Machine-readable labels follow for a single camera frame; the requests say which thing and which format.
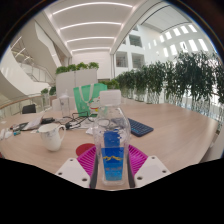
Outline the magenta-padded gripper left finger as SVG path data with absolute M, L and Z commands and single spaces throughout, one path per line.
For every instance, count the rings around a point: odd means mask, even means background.
M 94 189 L 97 183 L 96 147 L 92 146 L 77 158 L 69 158 L 56 175 L 84 188 Z

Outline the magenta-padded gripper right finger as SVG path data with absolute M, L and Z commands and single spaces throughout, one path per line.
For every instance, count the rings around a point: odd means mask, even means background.
M 128 179 L 131 188 L 140 188 L 170 174 L 168 168 L 155 155 L 147 156 L 130 145 L 128 155 Z

